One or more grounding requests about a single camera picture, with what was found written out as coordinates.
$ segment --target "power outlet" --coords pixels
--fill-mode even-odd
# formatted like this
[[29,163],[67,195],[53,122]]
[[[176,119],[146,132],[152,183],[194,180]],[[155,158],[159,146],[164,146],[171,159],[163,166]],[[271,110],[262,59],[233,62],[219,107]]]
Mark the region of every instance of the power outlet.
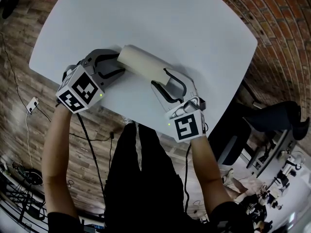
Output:
[[33,97],[29,104],[27,105],[27,110],[31,114],[33,110],[38,106],[39,100],[36,97]]

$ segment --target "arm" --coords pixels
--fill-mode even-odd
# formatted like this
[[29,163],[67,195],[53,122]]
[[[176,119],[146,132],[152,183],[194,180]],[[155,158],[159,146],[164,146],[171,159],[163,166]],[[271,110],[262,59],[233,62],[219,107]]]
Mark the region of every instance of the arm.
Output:
[[192,159],[208,215],[220,204],[232,201],[227,194],[215,156],[205,136],[191,140]]
[[71,115],[62,104],[55,109],[45,139],[41,165],[48,213],[59,212],[78,218],[66,181]]

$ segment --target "brick wall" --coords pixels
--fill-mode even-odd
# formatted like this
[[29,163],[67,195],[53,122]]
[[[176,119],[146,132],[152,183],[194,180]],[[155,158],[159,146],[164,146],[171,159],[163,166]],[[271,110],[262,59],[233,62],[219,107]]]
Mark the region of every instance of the brick wall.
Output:
[[[311,0],[223,1],[258,41],[245,82],[264,104],[296,101],[305,120],[311,108]],[[301,142],[307,151],[309,143],[311,133]]]

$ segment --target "wire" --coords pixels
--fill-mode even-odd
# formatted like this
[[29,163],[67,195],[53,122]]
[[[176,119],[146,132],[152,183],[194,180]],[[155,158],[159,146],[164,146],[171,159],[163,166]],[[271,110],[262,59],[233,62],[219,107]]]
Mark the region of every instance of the wire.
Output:
[[110,151],[109,151],[109,171],[110,171],[110,162],[111,162],[111,149],[112,149],[112,139],[111,139],[111,144],[110,144]]
[[68,187],[68,188],[71,188],[72,185],[74,185],[74,181],[68,180],[67,187]]
[[[251,176],[247,176],[247,177],[244,177],[244,178],[241,178],[241,179],[238,179],[237,181],[241,181],[241,180],[244,180],[244,179],[247,179],[247,178],[250,178],[250,177],[252,177],[253,176],[253,174],[251,175]],[[233,184],[233,182],[231,182],[231,183],[229,183],[229,184],[224,184],[224,186],[229,186],[230,184]]]
[[39,175],[38,173],[36,173],[36,172],[24,171],[24,176],[26,176],[25,173],[30,173],[31,175],[35,174],[35,175],[39,176],[39,177],[43,180],[42,176],[40,176],[40,175]]
[[[81,138],[81,139],[84,139],[84,140],[87,140],[86,138],[82,137],[82,136],[78,136],[76,134],[73,134],[73,133],[69,133],[75,137],[78,137],[78,138]],[[99,141],[99,142],[106,142],[110,139],[110,137],[108,139],[105,139],[105,140],[101,140],[101,139],[93,139],[93,140],[90,140],[91,142],[95,142],[95,141]]]
[[21,99],[21,97],[20,97],[20,95],[19,95],[19,92],[18,92],[18,85],[17,85],[17,82],[16,82],[16,75],[15,75],[15,72],[14,72],[14,70],[13,70],[12,63],[11,63],[11,60],[10,60],[10,58],[9,58],[9,54],[8,54],[8,52],[6,51],[6,46],[5,46],[5,42],[4,42],[3,33],[0,32],[0,34],[2,35],[2,42],[3,42],[3,46],[4,46],[4,51],[5,51],[5,53],[6,53],[6,56],[7,56],[7,58],[8,58],[8,61],[9,61],[9,63],[10,63],[11,70],[12,70],[12,72],[13,72],[13,74],[14,74],[14,81],[15,81],[15,85],[16,85],[17,94],[18,94],[18,96],[19,96],[20,101],[22,102],[22,104],[24,105],[25,109],[27,110],[27,107],[26,107],[26,105],[24,104],[24,102],[23,102],[23,100]]
[[[39,110],[39,112],[41,112],[41,113],[51,122],[50,118],[49,118],[43,111],[41,111],[41,110],[39,109],[38,106],[36,106],[36,108]],[[71,135],[73,135],[73,136],[75,136],[75,137],[78,137],[78,138],[87,140],[86,138],[84,138],[84,137],[82,137],[82,136],[78,136],[78,135],[73,134],[73,133],[69,133],[69,134],[71,134]],[[92,139],[92,140],[90,140],[90,141],[91,141],[91,142],[93,142],[93,141],[105,142],[105,141],[108,141],[109,139],[110,139],[110,137],[109,137],[108,139],[105,139],[105,140],[101,140],[101,139]]]
[[222,177],[222,180],[223,180],[223,184],[227,181],[227,175],[224,175],[223,177]]
[[88,137],[86,128],[85,128],[84,123],[83,123],[83,121],[82,121],[82,118],[81,118],[81,116],[79,115],[79,113],[77,113],[77,116],[78,116],[79,121],[80,121],[80,123],[81,123],[81,126],[82,126],[82,128],[83,128],[83,131],[84,131],[84,133],[86,134],[86,139],[87,139],[87,141],[88,141],[89,147],[90,147],[91,152],[92,152],[92,155],[93,155],[93,159],[94,159],[95,166],[96,166],[96,170],[97,170],[98,179],[99,179],[99,182],[100,182],[100,184],[101,184],[102,193],[103,193],[103,197],[104,197],[104,187],[103,187],[101,175],[99,174],[99,168],[98,168],[98,164],[97,164],[97,161],[96,161],[96,156],[95,156],[95,153],[94,153],[94,150],[93,150],[91,141],[90,141],[90,139],[89,139],[89,137]]
[[30,154],[30,147],[29,147],[29,129],[28,129],[28,125],[27,125],[27,117],[28,117],[29,112],[27,111],[26,114],[26,127],[27,127],[27,144],[28,144],[28,153],[29,153],[29,157],[30,157],[30,163],[31,163],[31,167],[32,169],[34,168],[32,160],[31,160],[31,154]]
[[207,125],[207,123],[205,123],[205,125],[206,125],[206,127],[207,127],[207,129],[205,129],[205,132],[207,132],[207,131],[208,131],[208,125]]
[[200,200],[196,200],[195,202],[193,202],[193,205],[200,206],[200,203],[201,203]]
[[41,111],[38,106],[36,106],[36,108],[39,110],[39,112],[41,112],[51,122],[49,117],[43,111]]
[[190,148],[191,148],[191,144],[188,147],[187,153],[186,153],[186,174],[185,174],[185,193],[187,195],[187,201],[186,201],[186,205],[185,205],[185,213],[187,213],[187,209],[188,209],[188,203],[189,203],[189,193],[187,191],[187,176],[188,176],[188,155],[190,152]]

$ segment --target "black and white marker cube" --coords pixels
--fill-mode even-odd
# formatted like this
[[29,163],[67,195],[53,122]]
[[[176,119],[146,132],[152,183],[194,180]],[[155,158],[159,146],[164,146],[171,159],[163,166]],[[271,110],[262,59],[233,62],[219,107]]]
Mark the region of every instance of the black and white marker cube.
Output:
[[169,119],[168,125],[176,142],[184,142],[206,134],[204,115],[201,110]]
[[82,65],[68,73],[56,96],[73,113],[90,108],[103,98],[104,92],[88,75]]

